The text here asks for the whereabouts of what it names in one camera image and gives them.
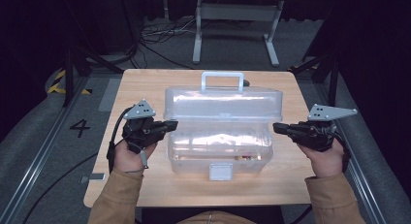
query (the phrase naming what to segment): tan sleeve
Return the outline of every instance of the tan sleeve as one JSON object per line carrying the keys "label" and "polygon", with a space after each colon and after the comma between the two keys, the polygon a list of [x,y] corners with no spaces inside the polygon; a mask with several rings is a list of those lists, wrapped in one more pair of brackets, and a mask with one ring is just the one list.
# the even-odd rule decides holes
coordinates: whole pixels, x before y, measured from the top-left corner
{"label": "tan sleeve", "polygon": [[135,223],[141,188],[142,171],[129,175],[114,168],[93,204],[88,223]]}
{"label": "tan sleeve", "polygon": [[305,180],[317,223],[365,223],[344,174]]}

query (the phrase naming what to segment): wooden table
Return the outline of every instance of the wooden table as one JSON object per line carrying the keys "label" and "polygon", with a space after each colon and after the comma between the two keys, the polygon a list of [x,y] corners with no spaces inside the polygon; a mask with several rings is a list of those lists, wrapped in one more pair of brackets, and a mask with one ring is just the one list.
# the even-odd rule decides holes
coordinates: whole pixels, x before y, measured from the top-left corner
{"label": "wooden table", "polygon": [[[200,85],[200,70],[134,70],[125,71],[112,108],[93,173],[109,174],[106,154],[116,120],[121,113],[146,99],[157,112],[155,120],[164,120],[165,89],[173,85]],[[293,74],[288,72],[243,71],[251,86],[270,87],[283,92],[283,122],[306,120],[308,108]],[[121,139],[121,130],[116,140]],[[234,175],[231,181],[210,181],[208,175],[178,175],[167,156],[167,138],[160,142],[148,160],[144,172],[138,207],[213,207],[309,204],[304,179],[313,176],[309,160],[284,135],[275,134],[274,156],[255,175]],[[89,181],[84,204],[92,207],[105,181]]]}

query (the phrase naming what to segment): person's left hand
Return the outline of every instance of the person's left hand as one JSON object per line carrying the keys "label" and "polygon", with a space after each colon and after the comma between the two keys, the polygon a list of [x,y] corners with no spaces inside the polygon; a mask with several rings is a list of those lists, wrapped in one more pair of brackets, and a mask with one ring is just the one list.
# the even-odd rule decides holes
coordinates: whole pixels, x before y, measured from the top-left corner
{"label": "person's left hand", "polygon": [[[156,145],[152,144],[145,148],[144,152],[147,159],[154,152]],[[115,147],[114,167],[122,172],[134,172],[144,169],[142,157],[129,150],[126,141],[121,141]]]}

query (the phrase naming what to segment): tan jacket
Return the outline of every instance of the tan jacket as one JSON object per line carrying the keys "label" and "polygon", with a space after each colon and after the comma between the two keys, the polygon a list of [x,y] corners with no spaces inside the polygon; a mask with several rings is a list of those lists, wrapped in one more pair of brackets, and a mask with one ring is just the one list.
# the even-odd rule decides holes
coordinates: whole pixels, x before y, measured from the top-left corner
{"label": "tan jacket", "polygon": [[[135,223],[135,208],[142,187],[142,172],[111,172],[91,209],[88,223]],[[364,223],[354,192],[344,174],[305,180],[317,223]],[[247,219],[222,211],[205,212],[178,224],[251,224]]]}

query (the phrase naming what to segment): white stand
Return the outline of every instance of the white stand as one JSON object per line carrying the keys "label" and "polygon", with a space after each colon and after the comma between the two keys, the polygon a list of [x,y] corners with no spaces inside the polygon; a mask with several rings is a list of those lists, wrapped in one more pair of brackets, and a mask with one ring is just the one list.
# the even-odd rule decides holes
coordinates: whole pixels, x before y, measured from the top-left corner
{"label": "white stand", "polygon": [[251,20],[251,21],[270,21],[271,29],[269,34],[264,34],[267,51],[271,65],[279,65],[275,53],[272,39],[284,2],[278,2],[276,6],[256,6],[256,5],[232,5],[232,4],[208,4],[202,0],[197,0],[196,10],[196,40],[194,42],[193,63],[199,64],[202,53],[202,19],[232,19],[232,20]]}

